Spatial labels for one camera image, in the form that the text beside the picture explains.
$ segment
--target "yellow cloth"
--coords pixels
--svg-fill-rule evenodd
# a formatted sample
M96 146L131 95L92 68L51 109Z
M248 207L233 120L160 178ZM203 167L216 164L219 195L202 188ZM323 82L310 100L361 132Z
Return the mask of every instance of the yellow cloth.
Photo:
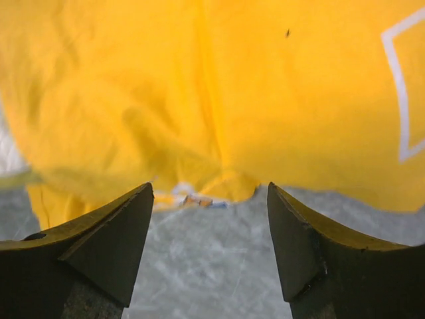
M424 4L0 1L0 93L45 182L29 187L43 228L146 181L232 201L274 181L416 210Z

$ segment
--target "cloth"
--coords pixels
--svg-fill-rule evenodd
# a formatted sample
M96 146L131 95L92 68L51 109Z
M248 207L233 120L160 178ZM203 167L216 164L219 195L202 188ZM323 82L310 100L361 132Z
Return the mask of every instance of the cloth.
M146 181L163 208L274 181L417 210L424 17L424 0L0 1L0 92L42 227Z

